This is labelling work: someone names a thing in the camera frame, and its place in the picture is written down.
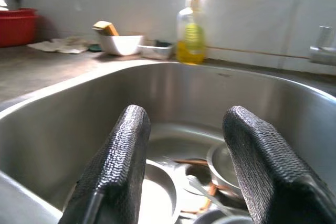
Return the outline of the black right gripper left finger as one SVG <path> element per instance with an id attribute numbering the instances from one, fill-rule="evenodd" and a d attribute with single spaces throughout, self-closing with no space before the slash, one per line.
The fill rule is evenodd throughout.
<path id="1" fill-rule="evenodd" d="M 84 168 L 59 223 L 137 223 L 151 123 L 129 105 Z"/>

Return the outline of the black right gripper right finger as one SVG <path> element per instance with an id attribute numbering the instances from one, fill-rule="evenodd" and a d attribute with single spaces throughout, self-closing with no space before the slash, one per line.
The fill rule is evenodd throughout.
<path id="1" fill-rule="evenodd" d="M 254 223 L 335 223 L 335 196 L 273 125 L 233 106 L 223 134 Z"/>

